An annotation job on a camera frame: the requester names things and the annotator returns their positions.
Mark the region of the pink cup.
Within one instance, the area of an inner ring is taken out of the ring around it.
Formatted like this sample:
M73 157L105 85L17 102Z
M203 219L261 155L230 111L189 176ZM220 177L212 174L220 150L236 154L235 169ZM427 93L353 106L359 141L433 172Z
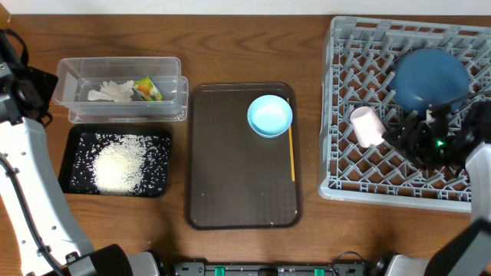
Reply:
M384 142L383 134L386 128L372 107L353 110L350 121L361 147L379 146Z

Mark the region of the dark blue plate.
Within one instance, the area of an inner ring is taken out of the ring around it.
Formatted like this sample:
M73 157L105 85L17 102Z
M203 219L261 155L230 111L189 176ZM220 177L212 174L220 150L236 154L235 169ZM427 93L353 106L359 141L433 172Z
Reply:
M425 116L430 105L450 104L452 111L458 110L469 84L466 68L456 57L437 48L423 48L405 54L395 64L389 87L403 110Z

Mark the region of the wooden chopstick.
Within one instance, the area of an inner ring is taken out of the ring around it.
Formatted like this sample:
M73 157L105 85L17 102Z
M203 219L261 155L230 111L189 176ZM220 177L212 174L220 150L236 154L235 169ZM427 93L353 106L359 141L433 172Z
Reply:
M288 128L288 141L289 141L289 154L290 154L290 163L291 163L291 177L292 177L292 181L295 182L295 154L294 154L293 135L292 135L292 123L293 123L293 109L292 109L292 121Z

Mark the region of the light blue saucer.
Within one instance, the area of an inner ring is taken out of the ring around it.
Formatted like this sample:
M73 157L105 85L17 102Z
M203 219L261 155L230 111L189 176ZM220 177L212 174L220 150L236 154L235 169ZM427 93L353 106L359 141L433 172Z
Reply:
M247 120L258 135L271 139L282 135L290 128L293 110L284 98L263 95L249 105Z

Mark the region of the yellow green snack wrapper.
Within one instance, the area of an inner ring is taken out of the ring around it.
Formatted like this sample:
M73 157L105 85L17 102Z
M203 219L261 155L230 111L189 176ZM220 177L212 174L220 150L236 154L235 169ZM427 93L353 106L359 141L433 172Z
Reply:
M148 77L137 80L133 84L133 90L138 94L141 100L145 101L162 101L162 95L151 79Z

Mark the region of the white tissue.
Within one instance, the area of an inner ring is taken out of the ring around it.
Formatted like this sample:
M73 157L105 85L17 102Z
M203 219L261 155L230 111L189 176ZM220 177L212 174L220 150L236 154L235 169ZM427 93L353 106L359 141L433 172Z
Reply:
M89 101L109 100L121 103L131 102L134 94L133 84L133 80L129 80L123 84L117 84L112 80L109 82L104 81L100 90L90 90L87 98Z

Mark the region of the white rice pile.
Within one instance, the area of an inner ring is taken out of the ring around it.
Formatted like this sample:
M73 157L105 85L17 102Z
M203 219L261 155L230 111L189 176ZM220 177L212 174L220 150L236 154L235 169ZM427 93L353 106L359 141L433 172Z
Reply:
M68 192L159 197L165 193L171 138L167 135L83 133Z

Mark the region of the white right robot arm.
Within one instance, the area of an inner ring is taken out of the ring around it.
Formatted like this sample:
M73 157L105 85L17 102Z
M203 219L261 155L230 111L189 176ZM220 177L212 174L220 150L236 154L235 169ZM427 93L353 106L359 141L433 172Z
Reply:
M413 121L383 138L421 168L464 169L471 187L471 223L431 259L388 255L371 275L479 275L490 263L490 102L474 103L460 130L442 137L449 111L449 104L431 107L431 123Z

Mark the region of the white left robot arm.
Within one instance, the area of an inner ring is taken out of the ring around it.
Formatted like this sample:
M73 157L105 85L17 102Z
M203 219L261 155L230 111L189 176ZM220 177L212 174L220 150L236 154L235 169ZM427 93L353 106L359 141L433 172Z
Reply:
M45 127L58 77L28 66L28 49L1 30L1 199L17 238L24 275L163 275L152 251L94 249L68 206L48 153Z

